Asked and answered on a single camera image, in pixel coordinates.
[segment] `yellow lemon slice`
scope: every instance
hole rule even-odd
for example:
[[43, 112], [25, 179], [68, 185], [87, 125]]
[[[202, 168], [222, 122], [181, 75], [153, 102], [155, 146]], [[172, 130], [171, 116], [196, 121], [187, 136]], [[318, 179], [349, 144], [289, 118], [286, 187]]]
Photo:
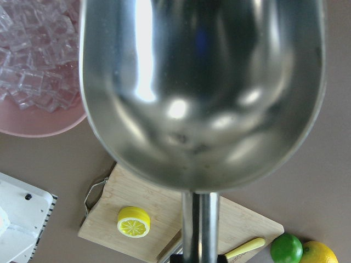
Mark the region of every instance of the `yellow lemon slice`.
[[145, 237], [150, 231], [150, 217], [139, 207], [124, 207], [118, 214], [118, 230], [127, 237]]

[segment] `bamboo cutting board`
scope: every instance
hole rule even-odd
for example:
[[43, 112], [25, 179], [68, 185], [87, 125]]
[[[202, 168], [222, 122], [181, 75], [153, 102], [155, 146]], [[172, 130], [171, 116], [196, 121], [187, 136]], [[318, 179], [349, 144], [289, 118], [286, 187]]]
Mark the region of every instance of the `bamboo cutting board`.
[[[126, 237], [117, 229], [119, 210], [131, 205], [143, 208], [150, 215], [150, 232], [143, 238]], [[145, 182], [117, 165], [78, 236], [134, 258], [155, 263], [162, 256], [164, 248], [174, 241], [182, 227], [181, 220], [179, 192]], [[220, 254], [255, 237], [265, 238], [268, 245], [283, 232], [283, 226], [277, 222], [224, 197], [220, 198]], [[234, 257], [229, 262], [244, 263], [263, 248]]]

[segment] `lemon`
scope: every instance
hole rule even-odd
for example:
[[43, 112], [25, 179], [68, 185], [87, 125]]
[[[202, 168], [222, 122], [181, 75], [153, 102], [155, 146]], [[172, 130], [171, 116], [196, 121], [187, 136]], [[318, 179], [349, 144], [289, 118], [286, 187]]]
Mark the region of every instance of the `lemon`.
[[150, 231], [150, 217], [139, 207], [124, 207], [118, 214], [118, 230], [127, 237], [145, 237]]
[[338, 263], [334, 252], [321, 242], [309, 241], [303, 244], [299, 263]]

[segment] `brown table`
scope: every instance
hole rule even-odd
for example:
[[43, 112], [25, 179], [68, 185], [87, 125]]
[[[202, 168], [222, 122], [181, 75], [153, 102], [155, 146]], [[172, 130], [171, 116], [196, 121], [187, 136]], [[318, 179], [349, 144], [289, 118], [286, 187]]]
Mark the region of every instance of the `brown table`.
[[[351, 1], [328, 1], [327, 92], [303, 146], [273, 175], [223, 196], [284, 225], [302, 240], [329, 245], [349, 261], [351, 236]], [[85, 120], [41, 139], [0, 134], [0, 171], [59, 196], [32, 263], [139, 260], [77, 237], [90, 184], [113, 160]], [[249, 261], [271, 263], [265, 249]]]

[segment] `pink bowl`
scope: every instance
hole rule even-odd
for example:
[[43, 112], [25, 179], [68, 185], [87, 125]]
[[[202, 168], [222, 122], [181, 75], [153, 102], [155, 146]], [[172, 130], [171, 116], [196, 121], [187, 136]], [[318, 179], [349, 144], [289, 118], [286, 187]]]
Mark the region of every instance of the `pink bowl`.
[[57, 135], [72, 129], [85, 117], [82, 101], [68, 110], [59, 108], [53, 113], [35, 106], [20, 110], [10, 98], [0, 102], [0, 132], [20, 137]]

